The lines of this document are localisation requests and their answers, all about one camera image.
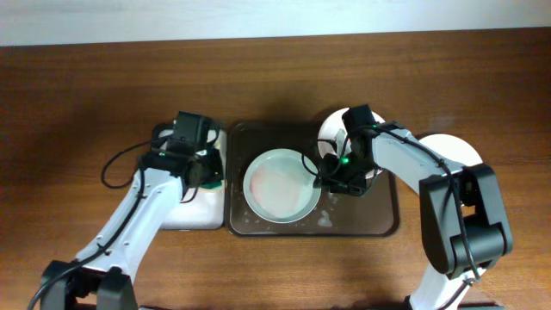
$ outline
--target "wooden table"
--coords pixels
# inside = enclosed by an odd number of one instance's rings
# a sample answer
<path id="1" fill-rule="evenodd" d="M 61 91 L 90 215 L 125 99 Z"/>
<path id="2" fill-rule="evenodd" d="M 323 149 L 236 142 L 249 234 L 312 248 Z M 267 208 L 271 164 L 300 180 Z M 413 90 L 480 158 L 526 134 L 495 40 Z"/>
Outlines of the wooden table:
<path id="1" fill-rule="evenodd" d="M 414 133 L 471 143 L 498 174 L 514 251 L 467 301 L 551 307 L 551 29 L 192 40 L 0 49 L 0 298 L 22 309 L 53 259 L 71 260 L 125 194 L 103 164 L 178 110 L 308 121 L 371 103 Z M 126 180 L 134 156 L 111 181 Z M 160 232 L 135 282 L 139 303 L 329 308 L 399 302 L 427 259 L 417 196 L 399 183 L 388 239 L 240 239 Z"/>

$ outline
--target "dark tray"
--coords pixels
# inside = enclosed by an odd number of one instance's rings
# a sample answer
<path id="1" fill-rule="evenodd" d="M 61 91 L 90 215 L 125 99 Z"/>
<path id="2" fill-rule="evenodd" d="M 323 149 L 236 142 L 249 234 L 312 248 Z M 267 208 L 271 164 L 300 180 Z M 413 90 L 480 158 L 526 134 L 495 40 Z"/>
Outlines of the dark tray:
<path id="1" fill-rule="evenodd" d="M 247 237 L 386 237 L 396 232 L 399 227 L 396 183 L 394 175 L 387 171 L 379 175 L 363 198 L 322 192 L 316 208 L 293 223 L 276 224 L 251 210 L 243 195 L 243 178 L 249 164 L 258 155 L 276 148 L 304 152 L 317 164 L 319 155 L 311 145 L 319 125 L 242 122 L 230 130 L 225 199 L 225 223 L 230 232 Z"/>

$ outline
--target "white bowl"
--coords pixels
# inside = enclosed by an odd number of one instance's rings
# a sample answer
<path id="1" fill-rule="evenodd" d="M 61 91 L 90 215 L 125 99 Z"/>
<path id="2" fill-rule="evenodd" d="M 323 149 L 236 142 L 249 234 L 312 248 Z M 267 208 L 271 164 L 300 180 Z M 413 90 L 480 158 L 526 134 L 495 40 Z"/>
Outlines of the white bowl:
<path id="1" fill-rule="evenodd" d="M 318 172 L 307 157 L 306 166 Z M 258 216 L 274 223 L 290 223 L 307 216 L 316 207 L 321 189 L 313 187 L 315 176 L 301 162 L 301 154 L 275 149 L 253 160 L 243 181 L 245 199 Z"/>

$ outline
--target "wire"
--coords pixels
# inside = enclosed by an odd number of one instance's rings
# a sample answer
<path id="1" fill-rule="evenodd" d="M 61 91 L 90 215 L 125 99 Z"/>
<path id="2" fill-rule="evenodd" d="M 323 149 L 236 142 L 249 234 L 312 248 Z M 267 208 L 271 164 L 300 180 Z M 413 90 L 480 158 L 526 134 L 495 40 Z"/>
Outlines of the wire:
<path id="1" fill-rule="evenodd" d="M 190 203 L 190 202 L 192 202 L 192 201 L 195 199 L 195 197 L 197 196 L 197 192 L 198 192 L 198 191 L 199 191 L 199 185 L 197 185 L 197 186 L 194 188 L 194 190 L 193 190 L 193 195 L 191 196 L 191 198 L 189 198 L 187 201 L 182 200 L 182 201 L 180 201 L 180 203 Z"/>
<path id="2" fill-rule="evenodd" d="M 214 136 L 214 140 L 207 143 L 207 148 L 213 147 L 216 144 L 216 140 L 218 140 L 218 137 L 220 136 L 220 125 L 216 125 L 214 129 L 209 129 L 209 131 L 210 130 L 214 130 L 216 136 Z"/>
<path id="3" fill-rule="evenodd" d="M 440 306 L 437 310 L 445 310 L 445 309 L 448 309 L 448 307 L 450 307 L 455 301 L 457 301 L 457 299 L 459 298 L 459 296 L 460 296 L 461 294 L 463 294 L 463 291 L 465 290 L 465 288 L 467 288 L 467 287 L 472 287 L 472 286 L 473 286 L 473 283 L 474 283 L 475 281 L 476 281 L 476 280 L 473 279 L 473 278 L 463 280 L 463 283 L 462 283 L 461 286 L 455 291 L 455 293 L 448 299 L 448 301 L 446 301 L 446 303 L 444 303 L 442 306 Z"/>
<path id="4" fill-rule="evenodd" d="M 141 200 L 143 198 L 144 188 L 145 188 L 145 169 L 144 169 L 144 166 L 143 166 L 140 158 L 138 159 L 138 170 L 139 170 L 139 189 L 138 189 L 138 194 L 137 194 L 137 197 L 136 197 L 136 202 L 132 205 L 132 208 L 130 209 L 130 211 L 128 211 L 127 216 L 122 221 L 121 225 L 115 231 L 113 236 L 108 240 L 108 242 L 105 245 L 99 245 L 98 244 L 97 245 L 98 249 L 97 249 L 96 253 L 94 253 L 94 254 L 90 255 L 89 257 L 81 260 L 80 262 L 78 262 L 75 265 L 73 265 L 72 267 L 70 267 L 68 270 L 58 274 L 57 276 L 51 278 L 50 280 L 48 280 L 44 284 L 42 284 L 40 286 L 40 288 L 38 289 L 38 291 L 36 291 L 36 293 L 34 294 L 31 301 L 28 303 L 27 310 L 33 310 L 36 303 L 40 300 L 40 298 L 42 298 L 42 296 L 47 292 L 47 290 L 53 284 L 55 284 L 57 281 L 65 278 L 67 276 L 70 276 L 71 274 L 73 274 L 75 271 L 79 270 L 80 268 L 82 268 L 86 264 L 89 264 L 90 262 L 92 262 L 96 258 L 100 257 L 117 240 L 117 238 L 119 238 L 119 235 L 121 235 L 122 231 L 127 226 L 128 222 L 132 218 L 133 214 L 136 212 L 136 209 L 138 208 L 138 205 L 139 205 L 139 203 L 141 202 Z"/>
<path id="5" fill-rule="evenodd" d="M 329 143 L 329 144 L 331 144 L 331 145 L 333 145 L 333 143 L 334 143 L 333 140 L 328 140 L 328 139 L 317 139 L 317 140 L 316 140 L 316 143 L 318 143 L 318 142 L 325 142 L 325 143 Z M 335 179 L 333 179 L 333 178 L 331 178 L 331 177 L 323 177 L 323 176 L 321 176 L 321 174 L 318 174 L 318 173 L 316 173 L 316 172 L 310 170 L 310 168 L 308 168 L 308 167 L 306 166 L 306 162 L 305 162 L 305 160 L 304 160 L 305 154 L 304 154 L 304 153 L 301 153 L 300 155 L 301 155 L 300 160 L 302 161 L 302 166 L 304 167 L 304 169 L 305 169 L 306 171 L 308 171 L 308 173 L 310 173 L 311 175 L 313 175 L 313 176 L 315 176 L 315 177 L 324 178 L 325 180 L 330 181 L 330 182 L 342 183 L 341 181 L 335 180 Z M 380 172 L 381 172 L 381 169 L 379 169 L 379 168 L 374 169 L 374 175 L 373 175 L 373 176 L 371 177 L 371 179 L 369 180 L 369 185 L 367 186 L 366 189 L 365 189 L 365 188 L 362 188 L 362 187 L 359 187 L 359 186 L 355 186 L 354 184 L 350 184 L 350 183 L 348 183 L 348 184 L 346 184 L 346 185 L 347 185 L 348 187 L 351 187 L 351 188 L 354 188 L 354 189 L 365 190 L 365 192 L 362 193 L 362 195 L 367 194 L 367 193 L 371 190 L 371 188 L 373 187 L 373 184 L 375 184 L 375 181 L 377 180 L 377 177 L 379 176 L 379 173 L 380 173 Z"/>
<path id="6" fill-rule="evenodd" d="M 171 134 L 169 135 L 166 135 L 166 136 L 163 136 L 163 137 L 157 137 L 157 138 L 153 138 L 153 139 L 149 139 L 148 141 L 145 141 L 145 142 L 142 142 L 142 143 L 138 143 L 137 145 L 135 146 L 130 146 L 128 147 L 126 150 L 124 151 L 121 151 L 121 152 L 118 152 L 116 155 L 114 155 L 102 168 L 102 183 L 103 185 L 105 185 L 107 188 L 109 189 L 124 189 L 126 188 L 126 186 L 130 185 L 133 181 L 133 176 L 130 177 L 130 179 L 128 179 L 128 181 L 124 182 L 123 184 L 121 185 L 111 185 L 109 184 L 106 180 L 105 180 L 105 173 L 107 172 L 107 169 L 109 168 L 109 166 L 115 161 L 117 160 L 118 157 L 120 157 L 121 155 L 127 153 L 127 152 L 130 152 L 134 149 L 137 149 L 138 147 L 141 147 L 141 146 L 146 146 L 148 144 L 151 144 L 151 143 L 154 143 L 154 142 L 157 142 L 157 141 L 160 141 L 160 140 L 167 140 L 169 137 L 171 136 Z"/>
<path id="7" fill-rule="evenodd" d="M 195 158 L 199 159 L 199 161 L 201 162 L 201 173 L 202 173 L 202 167 L 206 167 L 207 163 L 205 162 L 205 159 L 203 158 L 203 156 L 200 156 L 200 155 L 196 154 Z M 205 180 L 204 179 L 200 180 L 200 182 L 197 184 L 197 186 L 195 186 L 194 191 L 193 191 L 193 195 L 187 201 L 185 201 L 183 199 L 186 196 L 186 194 L 188 194 L 189 189 L 186 189 L 186 192 L 183 194 L 183 197 L 182 197 L 182 200 L 180 201 L 180 203 L 190 203 L 190 202 L 192 202 L 195 199 L 195 197 L 197 196 L 197 192 L 199 191 L 199 186 L 201 185 L 201 183 L 203 183 L 203 181 L 205 181 Z"/>
<path id="8" fill-rule="evenodd" d="M 444 172 L 446 173 L 446 177 L 448 178 L 449 187 L 451 188 L 451 192 L 452 192 L 452 195 L 454 197 L 455 211 L 457 213 L 459 229 L 461 231 L 461 241 L 463 243 L 463 246 L 465 247 L 465 252 L 467 253 L 467 260 L 468 260 L 468 263 L 469 263 L 469 266 L 470 266 L 471 270 L 474 273 L 475 281 L 479 282 L 480 281 L 480 273 L 479 273 L 478 269 L 476 268 L 476 263 L 474 263 L 474 258 L 473 258 L 473 251 L 471 250 L 471 246 L 468 243 L 467 228 L 465 227 L 465 220 L 463 219 L 463 212 L 461 211 L 461 200 L 459 198 L 459 192 L 458 192 L 457 186 L 455 185 L 454 177 L 453 177 L 451 171 L 449 170 L 448 166 L 445 164 L 444 160 L 442 158 L 439 158 L 437 155 L 435 155 L 435 153 L 431 149 L 427 148 L 426 146 L 423 146 L 420 143 L 413 142 L 413 141 L 409 140 L 408 138 L 399 136 L 398 134 L 393 133 L 391 130 L 388 130 L 388 129 L 383 128 L 383 127 L 378 127 L 377 125 L 364 125 L 364 126 L 356 127 L 356 128 L 354 128 L 354 130 L 351 130 L 349 133 L 346 134 L 346 138 L 344 139 L 343 148 L 342 148 L 341 154 L 339 156 L 337 167 L 327 177 L 333 176 L 335 173 L 337 173 L 338 169 L 340 169 L 341 163 L 343 161 L 342 159 L 343 159 L 343 156 L 344 156 L 344 151 L 346 149 L 346 145 L 348 143 L 349 137 L 351 137 L 352 135 L 360 132 L 361 130 L 367 129 L 367 128 L 375 130 L 376 132 L 379 132 L 379 133 L 386 133 L 386 134 L 390 135 L 391 137 L 393 137 L 393 138 L 395 138 L 395 139 L 397 139 L 397 140 L 399 140 L 403 143 L 406 143 L 410 146 L 418 148 L 420 151 L 422 151 L 422 152 L 426 153 L 427 155 L 429 155 L 438 164 L 438 166 L 442 170 L 444 170 Z M 314 176 L 323 177 L 323 176 L 321 176 L 321 173 L 319 173 L 319 174 L 314 173 L 313 171 L 308 169 L 308 167 L 306 167 L 306 164 L 304 162 L 304 153 L 302 153 L 302 165 L 304 166 L 304 168 L 308 172 L 310 172 Z"/>
<path id="9" fill-rule="evenodd" d="M 442 158 L 439 158 L 437 155 L 435 155 L 435 153 L 432 152 L 426 146 L 423 146 L 419 143 L 413 142 L 413 141 L 409 140 L 408 138 L 404 138 L 402 136 L 399 136 L 398 134 L 393 133 L 392 131 L 390 131 L 388 129 L 377 127 L 376 125 L 373 125 L 373 126 L 370 126 L 370 127 L 372 129 L 374 129 L 375 131 L 386 133 L 386 134 L 394 137 L 397 140 L 400 140 L 400 141 L 402 141 L 402 142 L 404 142 L 404 143 L 406 143 L 410 146 L 414 146 L 414 147 L 418 148 L 422 152 L 429 155 L 434 161 L 436 161 L 438 166 L 440 168 L 442 168 L 442 170 L 444 170 L 444 172 L 446 173 L 446 176 L 448 178 L 449 186 L 451 188 L 451 191 L 452 191 L 452 194 L 453 194 L 453 197 L 454 197 L 455 211 L 457 212 L 457 218 L 458 218 L 458 221 L 459 221 L 459 228 L 460 228 L 460 231 L 461 231 L 461 240 L 463 242 L 463 246 L 465 246 L 465 252 L 467 253 L 467 260 L 468 260 L 468 263 L 471 267 L 471 270 L 474 273 L 474 277 L 476 279 L 476 282 L 479 282 L 480 281 L 480 274 L 479 274 L 478 269 L 476 268 L 476 264 L 474 263 L 473 251 L 471 250 L 471 246 L 468 243 L 467 228 L 465 227 L 465 220 L 463 219 L 463 212 L 461 211 L 461 200 L 459 199 L 459 192 L 458 192 L 457 186 L 455 186 L 454 177 L 453 177 L 451 171 L 449 170 L 448 166 L 445 164 L 444 160 Z"/>

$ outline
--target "white circular base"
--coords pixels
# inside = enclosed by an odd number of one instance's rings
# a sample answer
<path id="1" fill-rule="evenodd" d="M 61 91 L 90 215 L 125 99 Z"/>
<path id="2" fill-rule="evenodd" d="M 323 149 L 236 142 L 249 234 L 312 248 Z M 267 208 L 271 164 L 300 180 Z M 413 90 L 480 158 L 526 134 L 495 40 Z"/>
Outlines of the white circular base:
<path id="1" fill-rule="evenodd" d="M 482 158 L 476 150 L 467 142 L 455 136 L 441 133 L 432 134 L 422 138 L 419 142 L 445 158 L 466 166 L 482 164 Z"/>

